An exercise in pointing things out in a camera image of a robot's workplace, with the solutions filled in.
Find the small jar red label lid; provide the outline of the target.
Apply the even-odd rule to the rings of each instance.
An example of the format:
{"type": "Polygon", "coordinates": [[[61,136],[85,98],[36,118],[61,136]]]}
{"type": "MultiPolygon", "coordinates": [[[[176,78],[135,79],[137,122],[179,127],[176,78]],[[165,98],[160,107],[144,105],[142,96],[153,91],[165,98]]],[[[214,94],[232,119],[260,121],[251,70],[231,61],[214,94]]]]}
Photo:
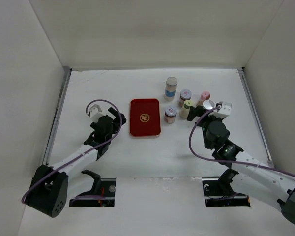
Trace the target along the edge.
{"type": "Polygon", "coordinates": [[[179,95],[179,106],[182,107],[186,100],[190,100],[192,97],[192,92],[189,89],[183,89],[179,95]]]}

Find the tall blue label spice bottle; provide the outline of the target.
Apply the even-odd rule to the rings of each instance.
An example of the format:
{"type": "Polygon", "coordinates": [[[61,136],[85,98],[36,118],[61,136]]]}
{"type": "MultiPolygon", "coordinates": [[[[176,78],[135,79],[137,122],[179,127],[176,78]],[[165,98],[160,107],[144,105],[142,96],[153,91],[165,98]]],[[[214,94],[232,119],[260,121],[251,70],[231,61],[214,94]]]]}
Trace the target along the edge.
{"type": "Polygon", "coordinates": [[[164,92],[164,98],[167,101],[174,100],[175,94],[176,94],[176,88],[177,88],[177,78],[175,78],[175,77],[167,78],[165,92],[164,92]]]}

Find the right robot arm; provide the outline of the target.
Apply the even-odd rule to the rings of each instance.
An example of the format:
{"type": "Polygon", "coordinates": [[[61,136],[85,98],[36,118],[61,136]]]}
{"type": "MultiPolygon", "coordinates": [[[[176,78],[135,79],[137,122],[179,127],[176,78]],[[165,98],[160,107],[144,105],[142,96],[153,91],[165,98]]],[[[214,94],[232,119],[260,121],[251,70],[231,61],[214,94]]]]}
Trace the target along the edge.
{"type": "Polygon", "coordinates": [[[194,127],[202,129],[204,146],[213,151],[211,162],[227,167],[220,176],[218,189],[249,195],[277,209],[295,225],[295,174],[263,164],[231,140],[223,120],[231,113],[227,102],[190,106],[188,121],[198,117],[194,127]]]}

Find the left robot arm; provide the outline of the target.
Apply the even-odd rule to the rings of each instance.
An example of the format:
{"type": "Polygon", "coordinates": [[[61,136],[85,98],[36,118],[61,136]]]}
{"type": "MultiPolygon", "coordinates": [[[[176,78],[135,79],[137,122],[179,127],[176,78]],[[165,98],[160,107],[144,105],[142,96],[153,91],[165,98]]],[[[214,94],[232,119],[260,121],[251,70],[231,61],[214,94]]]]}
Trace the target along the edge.
{"type": "Polygon", "coordinates": [[[41,165],[36,169],[30,187],[21,199],[23,204],[54,218],[61,213],[65,204],[72,206],[76,201],[87,199],[103,203],[112,199],[101,185],[101,176],[88,170],[87,166],[107,152],[112,140],[126,123],[126,118],[115,105],[108,109],[109,115],[104,115],[95,101],[93,104],[86,107],[93,132],[77,151],[63,161],[52,166],[41,165]],[[84,183],[84,192],[73,194],[69,192],[69,183],[79,175],[87,175],[91,179],[84,183]]]}

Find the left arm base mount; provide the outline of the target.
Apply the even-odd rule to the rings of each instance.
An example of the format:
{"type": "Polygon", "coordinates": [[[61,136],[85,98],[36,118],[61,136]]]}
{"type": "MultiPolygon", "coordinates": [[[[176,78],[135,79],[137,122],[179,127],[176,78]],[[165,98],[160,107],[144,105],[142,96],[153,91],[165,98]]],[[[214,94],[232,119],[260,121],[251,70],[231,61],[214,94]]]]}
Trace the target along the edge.
{"type": "Polygon", "coordinates": [[[69,207],[114,207],[116,179],[83,170],[68,190],[69,207]]]}

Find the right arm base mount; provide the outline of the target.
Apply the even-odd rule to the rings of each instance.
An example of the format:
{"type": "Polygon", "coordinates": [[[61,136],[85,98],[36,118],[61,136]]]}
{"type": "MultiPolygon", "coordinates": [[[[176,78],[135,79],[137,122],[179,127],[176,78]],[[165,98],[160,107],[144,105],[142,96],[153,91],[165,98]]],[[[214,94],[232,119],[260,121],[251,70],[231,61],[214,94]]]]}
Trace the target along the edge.
{"type": "Polygon", "coordinates": [[[250,207],[247,195],[234,192],[217,177],[202,178],[202,185],[206,207],[250,207]]]}

